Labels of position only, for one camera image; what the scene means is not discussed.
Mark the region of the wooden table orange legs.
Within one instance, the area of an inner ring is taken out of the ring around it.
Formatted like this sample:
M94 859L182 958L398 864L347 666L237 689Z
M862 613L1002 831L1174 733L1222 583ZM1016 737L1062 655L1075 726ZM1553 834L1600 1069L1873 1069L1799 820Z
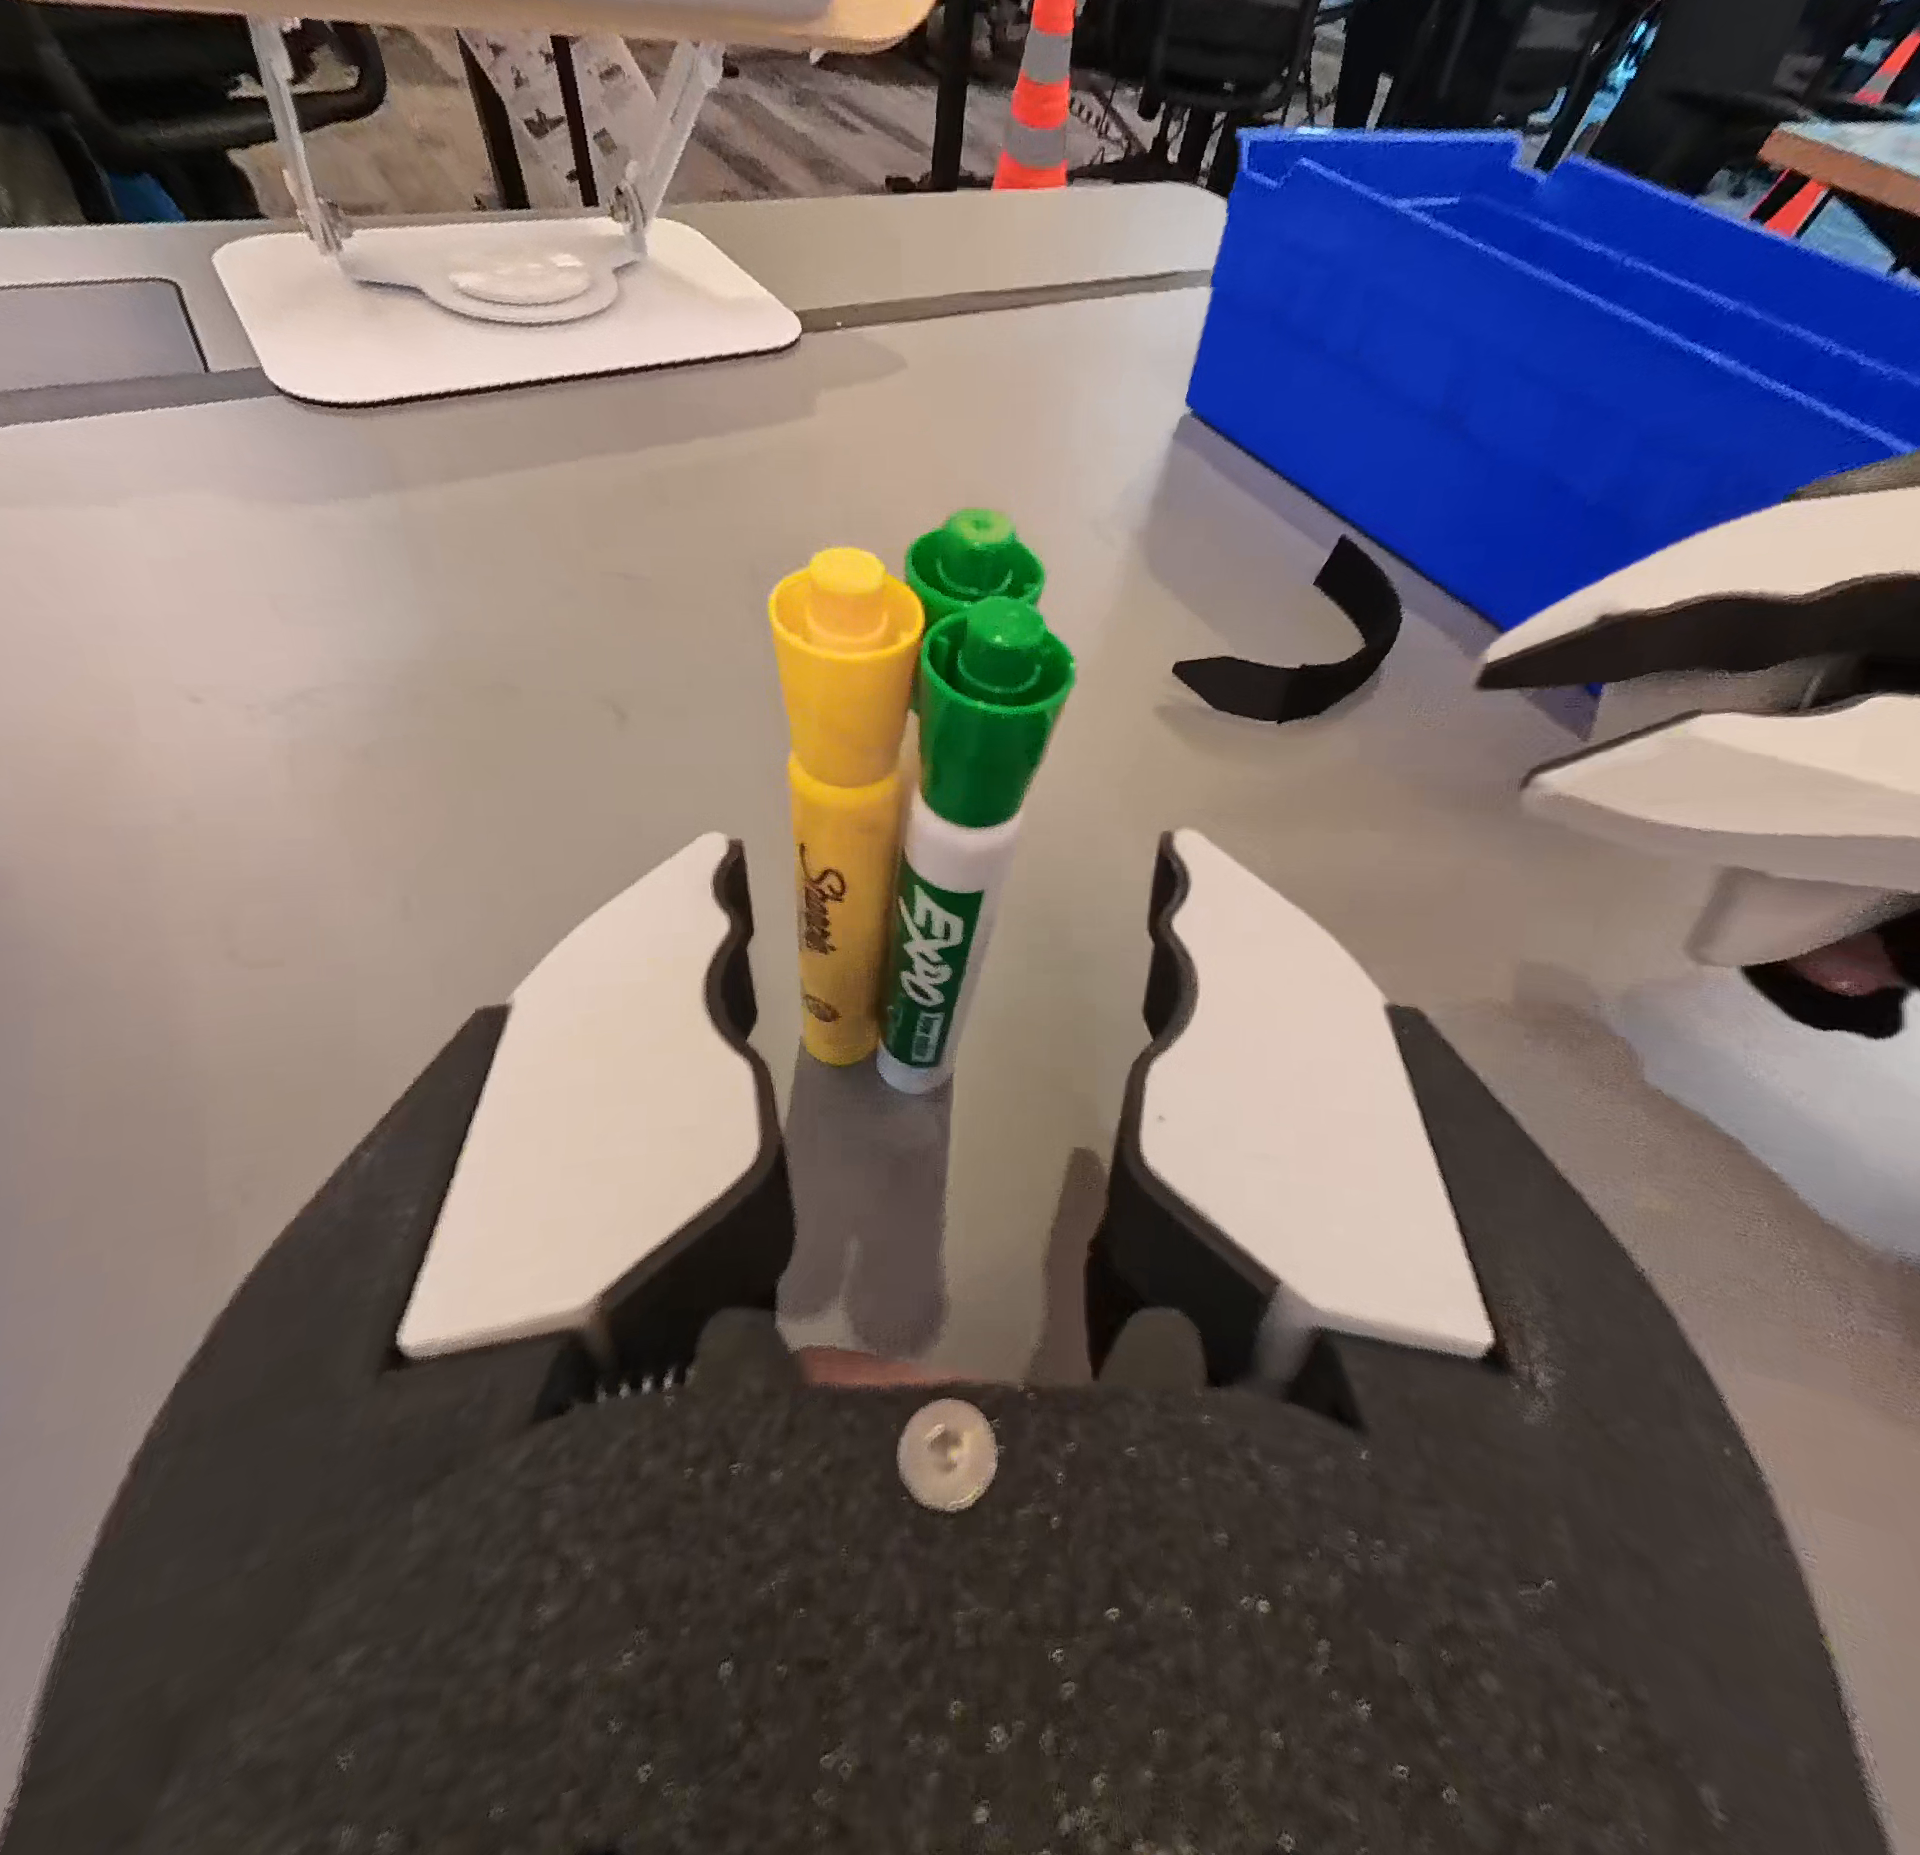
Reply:
M1893 259L1895 271L1917 277L1916 111L1778 125L1768 132L1758 157L1780 175L1845 199Z

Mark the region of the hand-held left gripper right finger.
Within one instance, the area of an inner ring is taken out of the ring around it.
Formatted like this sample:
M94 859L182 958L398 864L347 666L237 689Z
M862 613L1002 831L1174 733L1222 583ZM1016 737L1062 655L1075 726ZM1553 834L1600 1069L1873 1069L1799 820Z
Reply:
M1286 1388L1332 1339L1493 1353L1391 1004L1198 831L1156 849L1142 1021L1087 1266L1097 1376L1139 1313L1176 1316L1214 1388Z

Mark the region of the blue plastic bin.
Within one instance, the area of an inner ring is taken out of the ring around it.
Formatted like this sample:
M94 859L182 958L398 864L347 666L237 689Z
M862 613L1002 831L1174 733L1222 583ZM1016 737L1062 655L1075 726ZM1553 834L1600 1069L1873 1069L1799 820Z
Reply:
M1500 629L1782 499L1916 495L1916 290L1500 132L1238 143L1188 410Z

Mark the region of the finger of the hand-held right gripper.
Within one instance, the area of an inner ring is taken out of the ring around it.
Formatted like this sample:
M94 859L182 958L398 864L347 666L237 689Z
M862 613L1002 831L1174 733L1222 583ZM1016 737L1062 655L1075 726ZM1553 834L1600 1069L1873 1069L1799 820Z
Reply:
M1916 658L1793 658L1608 684L1523 811L1666 859L1861 889L1917 888Z
M1916 654L1917 487L1855 484L1712 526L1578 590L1492 643L1475 684L1606 689Z

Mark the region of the white sign stand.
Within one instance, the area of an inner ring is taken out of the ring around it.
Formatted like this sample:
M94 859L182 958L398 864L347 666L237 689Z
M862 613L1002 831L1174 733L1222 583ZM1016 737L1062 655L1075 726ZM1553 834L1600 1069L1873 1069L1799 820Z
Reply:
M794 348L800 318L660 214L724 49L681 42L660 112L605 211L493 211L356 229L315 185L285 33L249 20L300 233L226 243L215 271L277 390L375 407Z

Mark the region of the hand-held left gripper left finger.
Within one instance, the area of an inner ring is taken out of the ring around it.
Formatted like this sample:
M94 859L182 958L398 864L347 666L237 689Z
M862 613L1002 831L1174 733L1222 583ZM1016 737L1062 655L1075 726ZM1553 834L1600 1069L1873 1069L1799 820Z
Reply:
M796 1244L771 1075L751 1048L745 849L706 832L522 979L395 1346L410 1363L563 1339L689 1366L771 1312Z

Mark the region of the yellow highlighter marker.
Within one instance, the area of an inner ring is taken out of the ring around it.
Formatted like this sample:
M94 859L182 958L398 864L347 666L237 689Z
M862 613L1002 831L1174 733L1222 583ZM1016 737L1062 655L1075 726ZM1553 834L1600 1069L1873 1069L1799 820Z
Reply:
M903 743L924 606L860 548L823 548L768 597L787 718L802 1047L831 1069L880 1043Z

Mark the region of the black office chair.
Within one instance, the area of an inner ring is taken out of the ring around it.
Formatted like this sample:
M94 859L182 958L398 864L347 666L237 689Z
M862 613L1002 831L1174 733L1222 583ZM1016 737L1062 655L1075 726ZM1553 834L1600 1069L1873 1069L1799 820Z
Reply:
M1240 131L1290 111L1324 0L1144 0L1139 115L1148 164L1227 196Z
M2 4L5 127L50 149L85 222L262 218L237 164L274 145L256 82L239 16Z

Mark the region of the printed paper leaflet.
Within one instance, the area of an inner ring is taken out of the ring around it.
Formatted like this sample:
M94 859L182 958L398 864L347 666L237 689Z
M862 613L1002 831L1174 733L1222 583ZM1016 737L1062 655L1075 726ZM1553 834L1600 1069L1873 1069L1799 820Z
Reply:
M559 38L535 30L457 30L484 83L501 100L513 147L535 208L607 208L627 164L650 145L658 95L618 36L566 39L587 173L568 120Z

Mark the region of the green whiteboard marker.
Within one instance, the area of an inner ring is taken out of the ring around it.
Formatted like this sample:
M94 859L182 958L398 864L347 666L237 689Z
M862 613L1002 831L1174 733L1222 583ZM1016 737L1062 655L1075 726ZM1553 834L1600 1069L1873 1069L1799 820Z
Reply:
M995 508L959 508L905 550L901 579L924 612L922 637L985 598L1040 605L1045 568L1011 519Z
M885 911L875 1053L901 1095L953 1078L1023 804L1073 682L1071 652L1030 601L980 598L922 643L916 786Z

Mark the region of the orange traffic cone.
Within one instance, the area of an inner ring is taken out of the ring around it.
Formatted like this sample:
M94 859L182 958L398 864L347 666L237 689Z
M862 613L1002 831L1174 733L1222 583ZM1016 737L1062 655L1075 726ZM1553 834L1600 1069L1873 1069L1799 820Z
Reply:
M992 189L1066 185L1075 0L1033 0Z

